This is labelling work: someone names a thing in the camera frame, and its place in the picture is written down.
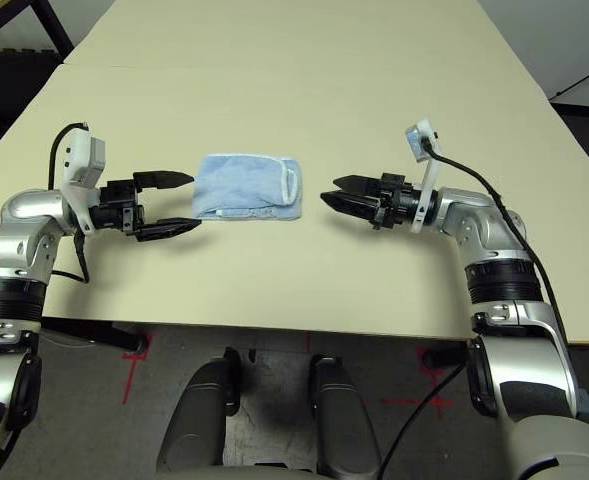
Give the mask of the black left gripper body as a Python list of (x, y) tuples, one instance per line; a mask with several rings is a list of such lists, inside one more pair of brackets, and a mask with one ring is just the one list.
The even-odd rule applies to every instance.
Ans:
[(144, 223), (144, 208), (138, 203), (138, 193), (134, 180), (108, 181), (99, 189), (98, 204), (89, 209), (94, 227), (135, 235)]

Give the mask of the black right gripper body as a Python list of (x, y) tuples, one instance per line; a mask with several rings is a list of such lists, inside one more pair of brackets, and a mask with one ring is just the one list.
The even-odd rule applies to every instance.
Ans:
[(371, 224), (375, 230), (392, 229), (414, 220), (421, 191), (407, 182), (404, 175), (383, 173), (375, 181), (374, 193), (378, 204)]

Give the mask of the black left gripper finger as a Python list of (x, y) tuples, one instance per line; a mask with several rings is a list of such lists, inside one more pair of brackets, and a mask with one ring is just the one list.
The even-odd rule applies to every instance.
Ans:
[(201, 223), (201, 220), (190, 218), (161, 219), (153, 224), (141, 224), (134, 231), (134, 236), (139, 242), (169, 239), (187, 233)]
[(150, 188), (174, 189), (193, 181), (192, 176), (177, 171), (157, 170), (133, 173), (133, 182), (137, 191)]

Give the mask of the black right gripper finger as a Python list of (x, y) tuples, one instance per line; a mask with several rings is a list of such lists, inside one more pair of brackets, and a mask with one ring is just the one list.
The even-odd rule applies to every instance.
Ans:
[(367, 220), (371, 224), (376, 222), (380, 208), (380, 202), (377, 199), (344, 191), (323, 192), (320, 198), (339, 213)]
[(381, 182), (379, 179), (360, 175), (348, 175), (333, 181), (341, 191), (359, 196), (380, 196)]

